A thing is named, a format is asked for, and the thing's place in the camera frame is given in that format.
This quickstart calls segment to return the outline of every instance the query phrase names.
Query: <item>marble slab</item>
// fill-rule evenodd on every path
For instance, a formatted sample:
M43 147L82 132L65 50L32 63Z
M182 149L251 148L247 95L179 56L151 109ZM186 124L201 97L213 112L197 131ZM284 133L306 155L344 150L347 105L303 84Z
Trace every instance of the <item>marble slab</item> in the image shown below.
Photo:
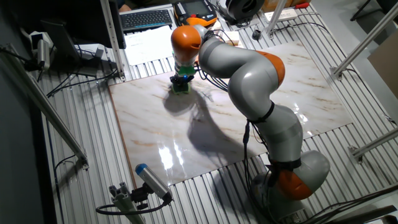
M266 49L285 63L283 84L272 100L294 110L304 138L351 123L301 42ZM170 93L165 73L109 87L133 168L146 163L168 185L243 159L246 118L226 92L198 75L188 95ZM253 132L249 156L265 153ZM134 173L137 186L143 183Z

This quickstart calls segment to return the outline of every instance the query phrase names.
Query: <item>gray robotic arm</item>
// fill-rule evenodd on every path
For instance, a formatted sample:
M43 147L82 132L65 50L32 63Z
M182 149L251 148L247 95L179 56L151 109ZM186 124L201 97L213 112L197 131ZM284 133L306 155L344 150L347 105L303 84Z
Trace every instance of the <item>gray robotic arm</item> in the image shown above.
M270 185L276 184L289 200L309 197L325 181L330 164L317 151L301 153L303 132L298 118L292 110L269 98L285 75L281 59L230 46L207 32L199 25L181 26L173 32L176 69L192 64L198 53L204 72L229 78L231 101L258 127L268 145L273 175Z

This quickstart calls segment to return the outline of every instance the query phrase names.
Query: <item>document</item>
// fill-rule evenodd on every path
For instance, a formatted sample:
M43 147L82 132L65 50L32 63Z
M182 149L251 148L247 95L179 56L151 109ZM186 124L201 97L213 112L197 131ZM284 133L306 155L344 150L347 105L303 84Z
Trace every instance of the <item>document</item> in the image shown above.
M125 36L125 52L129 65L139 65L144 62L171 57L173 55L172 32L169 26L163 26Z

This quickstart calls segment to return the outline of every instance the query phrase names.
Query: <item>wire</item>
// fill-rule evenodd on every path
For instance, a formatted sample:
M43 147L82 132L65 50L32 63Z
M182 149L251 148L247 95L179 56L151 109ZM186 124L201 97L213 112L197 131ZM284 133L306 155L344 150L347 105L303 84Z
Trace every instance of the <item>wire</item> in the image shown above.
M280 28L280 29L274 29L274 32L282 31L282 30L287 29L287 28L289 28L289 27L298 27L298 26L307 25L307 24L312 25L312 26L321 27L321 28L324 29L328 34L330 34L329 31L328 31L328 29L327 29L325 26L320 25L320 24L317 24L317 23L314 23L314 22L303 22L303 23L294 24L294 25L287 24L287 26L282 27L282 28Z
M67 78L66 78L66 79L64 79L61 83L59 83L59 84L57 85L57 87L55 87L53 90L51 90L51 91L47 94L47 97L49 97L58 87L60 87L64 82L66 82L66 81L68 80L68 78L69 78L69 73L67 74Z
M140 215L140 214L145 214L145 213L150 213L150 212L156 212L158 210L160 210L161 208L163 208L164 206L166 206L168 203L163 202L161 205L159 205L156 208L150 208L147 210L143 210L143 211L133 211L133 212L110 212L110 211L104 211L102 209L104 208L113 208L116 207L115 205L103 205L103 206L99 206L98 208L95 209L96 212L98 212L99 214L103 214L103 215Z
M229 39L229 41L231 41L232 45L235 47L234 42L231 40L231 38L228 37L228 35L226 34L225 31L223 31L222 29L215 29L215 30L213 30L213 31L221 31L221 32L223 32L223 33L225 34L225 36L227 36L227 38Z
M67 160L67 159L70 159L70 158L73 158L73 157L75 157L75 156L76 156L76 154L73 155L73 156L66 157L66 158L62 159L62 160L55 166L54 171L57 170L58 166L61 165L61 163L62 163L63 161L65 161L65 160Z
M268 186L267 186L267 202L269 202L269 187L268 187ZM275 218L272 216L271 210L270 210L270 208L269 208L269 205L267 206L267 210L268 210L269 216L271 217L271 220L272 220L274 223L278 223L277 221L275 221Z
M247 121L246 127L245 127L245 132L243 134L243 149L244 149L244 159L243 159L243 166L244 166L244 176L245 176L245 181L246 181L246 188L248 191L249 198L252 200L252 203L254 206L261 211L262 208L259 205L258 201L256 200L255 196L253 195L253 192L251 191L251 180L250 180L250 174L249 174L249 159L248 159L248 142L250 138L250 121ZM260 212L267 220L270 220L269 217L265 213Z
M359 77L359 79L362 81L361 76L359 76L359 73L354 70L354 69L350 69L350 68L346 68L343 71L351 71L354 72L355 74L357 74L357 76ZM364 84L365 89L370 93L370 95L372 96L373 100L377 103L378 107L380 108L380 110L383 112L384 116L387 118L388 121L390 121L391 123L393 123L394 125L397 125L396 121L394 121L392 118L390 118L390 116L387 115L387 113L383 110L383 108L381 108L380 104L377 102L376 98L373 96L373 94L371 93L370 89Z
M54 50L54 47L55 47L55 45L52 45L52 48L51 48L51 50L50 50L50 56L51 56L51 54L52 54L52 52L53 52L53 50ZM39 76L37 77L37 80L36 80L37 82L40 81L40 78L42 77L43 72L44 72L44 70L41 70L41 71L40 71Z
M75 85L81 85L81 84L84 84L84 83L89 83L89 82L93 82L93 81L99 81L99 80L106 79L106 78L110 77L111 75L115 74L117 71L118 71L118 70L115 69L115 71L113 71L113 72L110 73L109 75L106 75L106 76L104 76L104 77L102 77L102 78L95 78L95 79L93 79L93 80L87 80L87 81L84 81L84 82L75 83L75 84L71 84L71 85L66 85L66 86L63 86L63 87L61 87L61 88L58 88L63 82L66 81L66 80L64 80L64 81L63 81L61 84L59 84L55 89L53 89L52 91L50 91L50 93L47 94L47 97L50 98L51 96L53 96L54 94L58 93L60 90L62 90L62 89L64 89L64 88L68 88L68 87L72 87L72 86L75 86Z
M303 12L297 16L304 16L304 15L319 15L319 16L321 16L321 14L319 14L317 12Z
M49 124L49 120L46 118L45 122L47 123L47 134L49 135L49 143L50 143L50 151L51 151L51 161L52 161L52 167L54 167L54 151L53 151L53 147L52 147L52 140L51 140L51 133L50 133L50 124ZM63 221L63 212L62 212L62 205L61 205L61 195L60 195L60 188L58 186L58 178L57 178L57 172L54 169L54 181L55 181L55 189L57 191L57 198L58 198L58 204L60 207L60 212L61 212L61 219L62 219L62 223L65 223L65 221Z
M304 222L301 222L300 224L317 223L317 222L319 222L320 220L323 220L326 217L329 218L331 215L332 215L331 217L334 217L337 213L343 212L344 210L341 210L343 208L346 208L346 210L350 209L350 208L355 207L358 204L361 204L361 203L363 203L365 201L374 199L374 198L382 196L384 194L391 193L391 192L393 192L395 190L398 190L398 185L390 187L388 189L380 190L378 192L374 192L374 193L369 194L369 195L365 195L365 196L363 196L361 198L357 198L357 199L350 200L350 201L347 201L347 202L340 202L340 203L336 203L336 204L330 205L330 206L324 208L323 210L321 210L320 212L316 213L315 215L313 215L308 220L305 220ZM329 210L329 209L331 209L331 208L333 208L335 206L341 206L341 207L337 208L336 210L334 210L334 211L332 211L330 213L324 214L324 216L318 217L314 222L310 222L310 220L314 219L315 217L319 216L320 214L324 213L325 211L327 211L327 210Z
M26 59L26 58L24 58L24 57L19 56L18 54L14 54L14 53L12 53L11 51L6 50L4 47L0 47L0 52L4 52L4 53L6 53L6 54L12 55L12 56L18 58L19 60L22 60L22 61L24 61L24 62L26 62L26 63L31 64L31 65L34 65L35 67L39 67L39 66L40 66L40 65L38 65L38 64L36 64L36 63L33 63L32 61L30 61L30 60L28 60L28 59Z
M82 50L82 49L76 49L76 50L79 50L80 52L86 52L86 53L89 53L89 54L91 54L91 56L95 56L95 52L92 52L92 51L89 51L89 50Z

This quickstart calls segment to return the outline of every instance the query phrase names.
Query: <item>keyboard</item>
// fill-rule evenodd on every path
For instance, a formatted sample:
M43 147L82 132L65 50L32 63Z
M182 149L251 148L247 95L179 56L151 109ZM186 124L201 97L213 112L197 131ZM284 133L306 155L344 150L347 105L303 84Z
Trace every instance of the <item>keyboard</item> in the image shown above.
M155 10L145 12L133 12L120 15L123 31L155 28L164 25L172 25L172 18L168 10Z

